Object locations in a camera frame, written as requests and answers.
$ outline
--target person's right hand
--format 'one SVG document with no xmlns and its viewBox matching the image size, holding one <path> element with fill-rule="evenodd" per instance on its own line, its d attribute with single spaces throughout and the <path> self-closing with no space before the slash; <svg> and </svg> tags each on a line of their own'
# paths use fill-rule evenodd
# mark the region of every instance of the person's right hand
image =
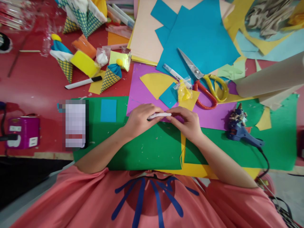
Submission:
<svg viewBox="0 0 304 228">
<path fill-rule="evenodd" d="M 204 134 L 200 128 L 200 121 L 197 113 L 183 107 L 172 108 L 166 112 L 172 113 L 173 116 L 181 116 L 184 119 L 184 123 L 181 123 L 173 116 L 167 117 L 167 119 L 170 120 L 187 139 L 194 144 L 198 144 L 202 141 Z"/>
</svg>

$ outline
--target white marker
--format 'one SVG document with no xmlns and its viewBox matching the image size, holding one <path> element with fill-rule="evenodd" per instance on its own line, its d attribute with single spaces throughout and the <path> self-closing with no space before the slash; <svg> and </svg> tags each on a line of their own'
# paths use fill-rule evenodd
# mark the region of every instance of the white marker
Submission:
<svg viewBox="0 0 304 228">
<path fill-rule="evenodd" d="M 171 116 L 171 113 L 166 113 L 166 112 L 154 113 L 153 115 L 149 116 L 147 119 L 154 119 L 155 117 L 159 117 L 159 116 L 167 117 L 167 116 Z"/>
<path fill-rule="evenodd" d="M 173 70 L 171 67 L 169 67 L 167 64 L 164 64 L 164 68 L 170 72 L 178 81 L 183 80 L 187 89 L 191 88 L 191 85 L 189 82 L 187 82 L 182 76 L 180 76 L 175 70 Z"/>
<path fill-rule="evenodd" d="M 100 80 L 102 80 L 102 77 L 97 76 L 97 77 L 86 79 L 86 80 L 83 80 L 83 81 L 80 81 L 80 82 L 75 82 L 73 84 L 66 85 L 65 88 L 66 89 L 73 89 L 73 88 L 83 86 L 83 85 L 86 85 L 86 84 L 89 84 L 89 83 L 92 83 L 92 82 L 100 81 Z"/>
</svg>

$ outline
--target paper ice cream cone craft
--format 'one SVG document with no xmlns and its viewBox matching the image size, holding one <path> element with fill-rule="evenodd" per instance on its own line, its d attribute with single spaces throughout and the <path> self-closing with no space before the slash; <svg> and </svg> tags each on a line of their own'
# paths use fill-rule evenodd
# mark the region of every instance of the paper ice cream cone craft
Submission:
<svg viewBox="0 0 304 228">
<path fill-rule="evenodd" d="M 59 0 L 58 6 L 66 10 L 67 18 L 80 27 L 86 38 L 103 23 L 107 18 L 94 5 L 92 0 Z M 67 21 L 64 30 L 68 31 L 70 26 Z"/>
<path fill-rule="evenodd" d="M 69 83 L 72 83 L 73 64 L 71 63 L 71 58 L 73 54 L 61 43 L 61 38 L 58 35 L 52 34 L 52 39 L 54 44 L 51 46 L 50 54 L 59 63 Z"/>
<path fill-rule="evenodd" d="M 101 91 L 105 91 L 110 86 L 114 85 L 118 82 L 122 77 L 120 66 L 117 64 L 111 64 L 108 66 L 105 76 L 102 80 Z"/>
</svg>

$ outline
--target white glue stick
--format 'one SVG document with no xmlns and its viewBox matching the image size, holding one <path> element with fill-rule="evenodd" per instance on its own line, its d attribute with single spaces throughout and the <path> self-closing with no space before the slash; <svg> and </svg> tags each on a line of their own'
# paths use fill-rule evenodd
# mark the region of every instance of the white glue stick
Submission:
<svg viewBox="0 0 304 228">
<path fill-rule="evenodd" d="M 153 115 L 149 116 L 147 119 L 154 119 L 155 117 L 159 117 L 159 116 L 167 117 L 167 116 L 171 116 L 171 113 L 166 113 L 166 112 L 154 113 Z"/>
</svg>

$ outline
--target purple paper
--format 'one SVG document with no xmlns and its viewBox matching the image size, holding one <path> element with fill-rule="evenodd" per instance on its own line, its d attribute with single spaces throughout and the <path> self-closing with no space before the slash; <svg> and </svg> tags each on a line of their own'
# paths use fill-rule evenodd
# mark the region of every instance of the purple paper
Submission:
<svg viewBox="0 0 304 228">
<path fill-rule="evenodd" d="M 164 111 L 168 110 L 168 107 L 160 99 L 156 100 L 144 83 L 139 79 L 147 73 L 161 72 L 156 70 L 155 67 L 148 66 L 143 63 L 134 63 L 127 116 L 130 116 L 131 111 L 140 104 L 153 103 L 155 106 L 161 107 Z M 199 95 L 199 100 L 205 106 L 211 106 L 211 101 L 205 94 L 201 93 Z M 219 104 L 213 110 L 204 110 L 195 105 L 193 111 L 199 115 L 199 123 L 201 127 L 228 130 L 225 124 L 228 122 L 231 110 L 235 108 L 236 104 L 236 102 Z"/>
</svg>

